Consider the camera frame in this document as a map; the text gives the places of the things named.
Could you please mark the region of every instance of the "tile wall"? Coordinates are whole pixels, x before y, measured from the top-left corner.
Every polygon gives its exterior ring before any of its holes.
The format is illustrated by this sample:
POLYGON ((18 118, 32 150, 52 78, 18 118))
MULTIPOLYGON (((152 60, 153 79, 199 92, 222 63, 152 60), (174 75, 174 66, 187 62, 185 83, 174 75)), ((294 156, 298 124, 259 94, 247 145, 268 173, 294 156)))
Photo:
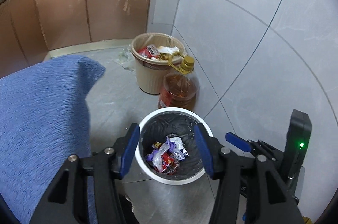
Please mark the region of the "tile wall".
POLYGON ((223 145, 232 131, 283 149, 292 110, 310 116, 299 208, 314 222, 338 187, 338 0, 178 1, 151 0, 148 31, 197 60, 196 113, 223 145))

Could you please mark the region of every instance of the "beige trash can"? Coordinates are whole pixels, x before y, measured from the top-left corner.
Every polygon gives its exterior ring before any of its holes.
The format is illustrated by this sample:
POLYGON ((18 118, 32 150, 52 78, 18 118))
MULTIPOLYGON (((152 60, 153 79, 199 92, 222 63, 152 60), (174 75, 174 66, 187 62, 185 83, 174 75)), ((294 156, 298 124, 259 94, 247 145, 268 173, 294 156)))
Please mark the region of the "beige trash can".
MULTIPOLYGON (((141 90, 150 94, 159 94, 161 91, 163 77, 173 71, 168 65, 168 61, 156 61, 145 58, 138 54, 140 49, 148 45, 178 47, 183 56, 187 55, 184 45, 173 36, 163 33, 144 33, 138 35, 131 42, 131 51, 135 57, 135 71, 137 83, 141 90)), ((182 62, 181 56, 175 56, 172 59, 174 65, 182 62)))

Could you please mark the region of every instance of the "trash can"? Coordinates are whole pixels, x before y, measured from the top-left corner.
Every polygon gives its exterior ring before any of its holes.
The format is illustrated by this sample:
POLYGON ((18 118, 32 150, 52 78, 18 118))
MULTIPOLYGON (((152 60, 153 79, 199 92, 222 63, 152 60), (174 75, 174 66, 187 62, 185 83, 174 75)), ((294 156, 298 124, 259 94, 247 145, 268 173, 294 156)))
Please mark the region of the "trash can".
MULTIPOLYGON (((173 69, 168 65, 168 61, 156 61, 145 58, 138 54, 140 49, 148 45, 178 47, 180 53, 186 56, 186 50, 182 42, 173 36, 163 33, 144 33, 136 36, 131 42, 131 52, 135 57, 135 71, 137 83, 141 90, 150 94, 159 94, 163 84, 163 77, 173 69)), ((174 56, 174 65, 182 62, 181 56, 174 56)))
POLYGON ((184 185, 200 178, 205 170, 193 134, 193 127, 197 123, 202 123, 208 134, 213 136, 206 122, 189 110, 169 107, 148 114, 140 122, 140 140, 135 151, 137 163, 143 172, 167 185, 184 185), (151 153, 153 143, 163 143, 165 136, 171 132, 175 132, 182 139, 189 156, 180 161, 174 174, 167 175, 155 171, 146 161, 146 156, 151 153))

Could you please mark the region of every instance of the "plastic bag on floor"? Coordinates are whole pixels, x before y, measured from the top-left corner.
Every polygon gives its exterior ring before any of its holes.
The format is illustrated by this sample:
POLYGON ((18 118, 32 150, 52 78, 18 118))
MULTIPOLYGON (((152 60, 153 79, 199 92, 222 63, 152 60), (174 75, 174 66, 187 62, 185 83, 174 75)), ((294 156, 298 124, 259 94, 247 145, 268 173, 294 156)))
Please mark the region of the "plastic bag on floor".
POLYGON ((131 53, 131 45, 123 47, 114 62, 121 65, 124 69, 135 71, 135 60, 131 53))

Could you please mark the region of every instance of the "blue gripper pad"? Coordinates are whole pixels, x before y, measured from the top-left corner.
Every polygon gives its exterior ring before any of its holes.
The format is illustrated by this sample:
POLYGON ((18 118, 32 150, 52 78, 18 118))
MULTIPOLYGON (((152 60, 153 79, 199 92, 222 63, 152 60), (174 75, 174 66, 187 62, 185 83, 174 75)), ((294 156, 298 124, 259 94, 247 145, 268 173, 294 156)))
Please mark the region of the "blue gripper pad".
POLYGON ((213 178, 214 176, 213 157, 207 144, 207 140, 209 139, 210 136, 208 135, 202 123, 196 124, 194 126, 194 136, 197 148, 199 150, 199 154, 203 162, 204 169, 206 170, 206 173, 211 178, 213 178))
POLYGON ((118 179, 122 179, 129 172, 139 139, 140 126, 136 123, 132 123, 126 136, 116 140, 113 147, 116 151, 114 173, 118 179))
POLYGON ((236 146, 237 148, 241 149, 244 152, 250 152, 251 151, 250 144, 247 141, 245 141, 243 138, 240 138, 239 136, 233 134, 232 132, 228 132, 225 135, 225 139, 230 144, 236 146))

